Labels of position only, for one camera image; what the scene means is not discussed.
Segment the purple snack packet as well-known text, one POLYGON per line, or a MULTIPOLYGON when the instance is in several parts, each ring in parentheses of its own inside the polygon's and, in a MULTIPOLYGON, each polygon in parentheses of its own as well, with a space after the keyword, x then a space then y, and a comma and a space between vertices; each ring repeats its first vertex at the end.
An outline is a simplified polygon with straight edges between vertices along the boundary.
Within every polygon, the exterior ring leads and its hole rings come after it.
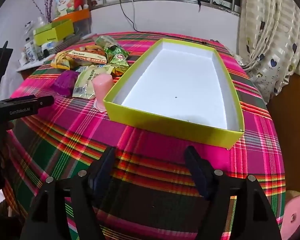
POLYGON ((62 72, 59 77, 57 77, 51 88, 54 92, 63 97, 72 97, 72 93, 78 76, 79 72, 66 70, 62 72))

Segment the pale green soup packet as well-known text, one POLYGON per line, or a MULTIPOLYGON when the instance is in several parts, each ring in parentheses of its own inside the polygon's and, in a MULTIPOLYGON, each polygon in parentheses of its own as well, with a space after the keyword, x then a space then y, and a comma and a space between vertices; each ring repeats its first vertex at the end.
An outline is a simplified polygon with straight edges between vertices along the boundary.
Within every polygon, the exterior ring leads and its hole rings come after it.
POLYGON ((111 65, 90 65, 90 66, 81 66, 79 70, 79 76, 75 82, 72 96, 74 98, 82 99, 94 99, 95 91, 93 88, 92 80, 100 74, 111 74, 114 67, 111 65))

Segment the pink jelly cup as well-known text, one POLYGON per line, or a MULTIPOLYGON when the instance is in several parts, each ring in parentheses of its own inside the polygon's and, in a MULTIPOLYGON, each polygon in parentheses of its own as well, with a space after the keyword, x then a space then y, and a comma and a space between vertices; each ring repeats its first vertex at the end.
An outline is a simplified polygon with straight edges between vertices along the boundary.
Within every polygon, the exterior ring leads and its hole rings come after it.
POLYGON ((93 79, 92 84, 95 92, 94 107, 100 112, 105 112, 103 100, 114 85, 113 77, 110 74, 100 74, 93 79))

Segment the orange white snack packet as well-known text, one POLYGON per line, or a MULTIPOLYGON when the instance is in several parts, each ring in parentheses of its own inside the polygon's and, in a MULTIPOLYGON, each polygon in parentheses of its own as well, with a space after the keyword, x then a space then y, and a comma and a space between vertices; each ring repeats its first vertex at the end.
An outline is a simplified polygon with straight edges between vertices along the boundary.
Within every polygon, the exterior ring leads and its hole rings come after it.
POLYGON ((68 57, 72 59, 77 59, 81 61, 87 61, 92 63, 98 64, 106 64, 107 58, 104 55, 97 53, 96 51, 78 51, 78 50, 71 50, 66 54, 68 57))

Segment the green pea snack bag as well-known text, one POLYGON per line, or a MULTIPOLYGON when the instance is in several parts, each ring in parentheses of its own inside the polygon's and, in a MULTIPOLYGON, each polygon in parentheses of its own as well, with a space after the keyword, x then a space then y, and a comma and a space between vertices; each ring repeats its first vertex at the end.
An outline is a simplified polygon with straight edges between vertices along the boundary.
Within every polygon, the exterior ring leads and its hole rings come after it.
POLYGON ((105 52, 107 63, 114 67, 112 71, 113 75, 122 76, 129 69, 129 64, 127 62, 129 52, 116 45, 106 48, 105 52))

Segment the yellow chips bag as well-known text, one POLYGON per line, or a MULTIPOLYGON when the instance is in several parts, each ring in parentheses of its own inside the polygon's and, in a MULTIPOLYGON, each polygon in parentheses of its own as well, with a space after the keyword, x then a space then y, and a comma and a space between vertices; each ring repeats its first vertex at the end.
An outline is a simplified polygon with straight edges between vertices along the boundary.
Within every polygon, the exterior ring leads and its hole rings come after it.
POLYGON ((60 51, 56 54, 55 58, 51 61, 52 68, 71 70, 79 66, 79 64, 68 55, 70 50, 60 51))

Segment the clear bag of puffs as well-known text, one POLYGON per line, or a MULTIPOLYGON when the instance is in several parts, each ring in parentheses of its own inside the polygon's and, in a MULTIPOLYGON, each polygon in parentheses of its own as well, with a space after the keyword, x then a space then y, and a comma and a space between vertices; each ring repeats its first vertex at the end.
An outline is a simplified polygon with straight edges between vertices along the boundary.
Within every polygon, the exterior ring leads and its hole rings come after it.
POLYGON ((103 49, 107 49, 112 46, 119 46, 118 42, 108 35, 95 36, 93 37, 93 41, 96 45, 102 47, 103 49))

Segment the pink stool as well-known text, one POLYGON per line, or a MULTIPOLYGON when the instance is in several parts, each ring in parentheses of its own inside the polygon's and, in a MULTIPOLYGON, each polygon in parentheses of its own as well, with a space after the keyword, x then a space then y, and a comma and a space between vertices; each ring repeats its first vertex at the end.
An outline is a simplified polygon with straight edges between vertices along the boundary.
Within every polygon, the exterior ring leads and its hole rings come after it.
POLYGON ((281 227, 281 238, 289 239, 300 226, 300 195, 290 197, 288 202, 285 204, 282 227, 281 227))

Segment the white side shelf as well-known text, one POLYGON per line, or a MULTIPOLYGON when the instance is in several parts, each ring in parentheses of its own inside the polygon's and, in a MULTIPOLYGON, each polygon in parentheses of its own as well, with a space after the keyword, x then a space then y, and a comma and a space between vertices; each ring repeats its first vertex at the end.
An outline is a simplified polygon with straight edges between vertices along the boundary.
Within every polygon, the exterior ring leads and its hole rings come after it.
MULTIPOLYGON (((80 40, 86 40, 87 38, 91 38, 94 34, 87 34, 87 35, 84 35, 84 36, 81 36, 80 40)), ((16 71, 17 72, 21 72, 23 70, 27 70, 27 69, 31 69, 31 68, 34 68, 34 67, 39 67, 39 66, 42 66, 44 64, 44 62, 46 61, 49 61, 51 59, 53 59, 53 57, 55 56, 56 54, 50 54, 49 56, 43 58, 42 60, 40 61, 34 61, 34 62, 29 62, 23 66, 20 66, 16 71)))

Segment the white cosmetic bottle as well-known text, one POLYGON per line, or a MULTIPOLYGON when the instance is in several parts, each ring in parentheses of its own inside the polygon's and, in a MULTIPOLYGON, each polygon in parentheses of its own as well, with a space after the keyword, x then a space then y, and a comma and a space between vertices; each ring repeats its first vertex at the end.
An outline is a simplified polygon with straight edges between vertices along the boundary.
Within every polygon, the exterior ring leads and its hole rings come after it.
POLYGON ((25 53, 30 62, 38 61, 36 47, 33 41, 29 41, 25 44, 25 53))

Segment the lime green storage box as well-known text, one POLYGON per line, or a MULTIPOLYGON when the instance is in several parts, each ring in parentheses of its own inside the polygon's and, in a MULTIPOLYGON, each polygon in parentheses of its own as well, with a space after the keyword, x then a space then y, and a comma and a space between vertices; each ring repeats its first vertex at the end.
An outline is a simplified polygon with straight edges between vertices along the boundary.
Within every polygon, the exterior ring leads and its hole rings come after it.
POLYGON ((33 36, 36 45, 47 42, 58 42, 74 33, 72 20, 61 20, 46 24, 34 30, 33 36))

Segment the striped black white box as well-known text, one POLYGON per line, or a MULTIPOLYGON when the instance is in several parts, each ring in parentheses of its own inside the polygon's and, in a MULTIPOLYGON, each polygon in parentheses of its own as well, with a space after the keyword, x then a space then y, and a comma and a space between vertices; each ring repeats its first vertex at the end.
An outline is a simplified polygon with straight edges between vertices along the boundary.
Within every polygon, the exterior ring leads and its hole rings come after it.
POLYGON ((71 34, 66 37, 64 40, 57 42, 56 45, 52 48, 50 54, 57 54, 58 52, 68 48, 69 46, 73 45, 74 43, 80 40, 79 35, 71 34))

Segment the pink plaid tablecloth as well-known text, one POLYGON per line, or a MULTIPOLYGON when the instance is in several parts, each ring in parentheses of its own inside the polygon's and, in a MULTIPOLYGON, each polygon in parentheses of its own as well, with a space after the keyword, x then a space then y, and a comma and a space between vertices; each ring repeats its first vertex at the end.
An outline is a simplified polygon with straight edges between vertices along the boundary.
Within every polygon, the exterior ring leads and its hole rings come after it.
MULTIPOLYGON (((285 205, 285 171, 274 123, 260 93, 229 51, 217 41, 243 109, 245 132, 227 150, 195 144, 214 168, 258 179, 278 222, 285 205)), ((3 193, 14 211, 26 216, 47 177, 69 178, 116 147, 110 188, 96 209, 108 239, 194 239, 206 208, 187 171, 188 141, 112 122, 93 103, 55 94, 61 71, 44 65, 13 93, 14 97, 53 95, 52 106, 18 119, 10 131, 9 181, 3 193)))

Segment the orange lidded plastic bin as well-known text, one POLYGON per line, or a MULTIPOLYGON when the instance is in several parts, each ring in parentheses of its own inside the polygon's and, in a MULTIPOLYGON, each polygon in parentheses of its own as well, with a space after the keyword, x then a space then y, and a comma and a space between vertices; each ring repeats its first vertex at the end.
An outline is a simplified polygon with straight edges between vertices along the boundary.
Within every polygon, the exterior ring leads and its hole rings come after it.
POLYGON ((91 33, 91 14, 89 9, 83 9, 71 12, 64 16, 55 18, 53 22, 71 20, 74 26, 74 32, 80 37, 91 33))

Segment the wooden wardrobe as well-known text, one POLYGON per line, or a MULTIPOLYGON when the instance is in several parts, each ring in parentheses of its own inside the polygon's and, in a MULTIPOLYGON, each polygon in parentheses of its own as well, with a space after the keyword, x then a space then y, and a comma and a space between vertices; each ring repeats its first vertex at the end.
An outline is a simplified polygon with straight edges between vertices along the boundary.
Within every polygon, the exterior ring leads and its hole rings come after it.
POLYGON ((300 76, 267 104, 283 155, 286 188, 300 192, 300 76))

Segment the lime green cardboard tray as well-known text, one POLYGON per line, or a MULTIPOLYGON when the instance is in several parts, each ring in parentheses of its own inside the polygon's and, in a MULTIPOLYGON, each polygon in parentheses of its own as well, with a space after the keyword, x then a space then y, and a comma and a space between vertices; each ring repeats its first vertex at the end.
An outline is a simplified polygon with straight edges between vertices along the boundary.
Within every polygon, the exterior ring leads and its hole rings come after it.
POLYGON ((230 149, 244 133, 240 101, 217 50, 162 38, 104 98, 111 121, 230 149))

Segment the heart patterned curtain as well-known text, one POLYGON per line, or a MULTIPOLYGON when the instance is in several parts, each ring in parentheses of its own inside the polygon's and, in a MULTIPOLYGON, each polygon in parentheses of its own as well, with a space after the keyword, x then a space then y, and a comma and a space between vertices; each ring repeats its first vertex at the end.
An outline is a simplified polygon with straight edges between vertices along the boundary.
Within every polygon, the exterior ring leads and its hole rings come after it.
POLYGON ((241 0, 240 64, 268 103, 300 76, 300 8, 294 0, 241 0))

